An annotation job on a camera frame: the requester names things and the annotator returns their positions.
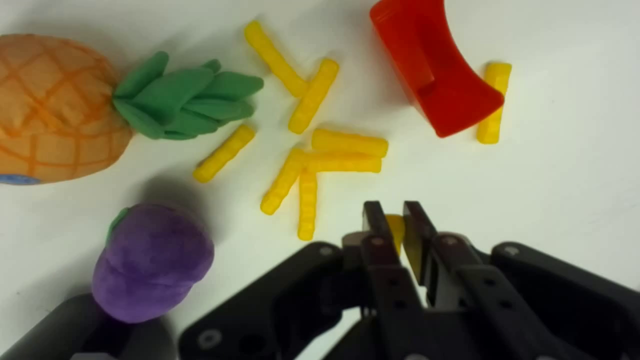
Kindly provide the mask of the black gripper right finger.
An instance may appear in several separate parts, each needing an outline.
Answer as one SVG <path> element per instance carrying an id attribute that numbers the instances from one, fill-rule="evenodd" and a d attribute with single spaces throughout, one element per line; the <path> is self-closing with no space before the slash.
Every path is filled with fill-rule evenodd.
<path id="1" fill-rule="evenodd" d="M 449 334 L 453 350 L 482 360 L 532 360 L 534 316 L 523 297 L 466 237 L 438 232 L 426 210 L 405 205 L 405 253 L 429 311 L 460 320 L 460 334 Z"/>

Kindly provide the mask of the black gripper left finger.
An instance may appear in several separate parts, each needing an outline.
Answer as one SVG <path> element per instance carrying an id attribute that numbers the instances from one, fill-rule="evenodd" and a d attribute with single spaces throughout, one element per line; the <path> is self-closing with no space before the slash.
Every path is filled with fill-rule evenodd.
<path id="1" fill-rule="evenodd" d="M 401 265 L 393 232 L 379 203 L 365 205 L 363 261 L 375 297 L 386 360 L 429 360 L 419 320 L 423 304 L 408 270 Z"/>

